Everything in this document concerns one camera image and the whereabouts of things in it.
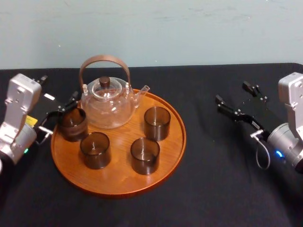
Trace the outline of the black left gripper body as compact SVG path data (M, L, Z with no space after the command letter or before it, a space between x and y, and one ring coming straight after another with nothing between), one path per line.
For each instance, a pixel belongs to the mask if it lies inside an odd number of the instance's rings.
M26 124L33 129L43 126L49 118L55 116L61 103L52 95L43 93L37 104L26 116Z

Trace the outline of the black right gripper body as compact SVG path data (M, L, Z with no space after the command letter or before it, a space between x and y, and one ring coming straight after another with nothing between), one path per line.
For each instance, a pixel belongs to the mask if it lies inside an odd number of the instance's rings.
M254 129L262 130L263 135L270 135L278 126L285 124L268 107L266 101L253 97L244 101L238 109L245 116L245 122Z

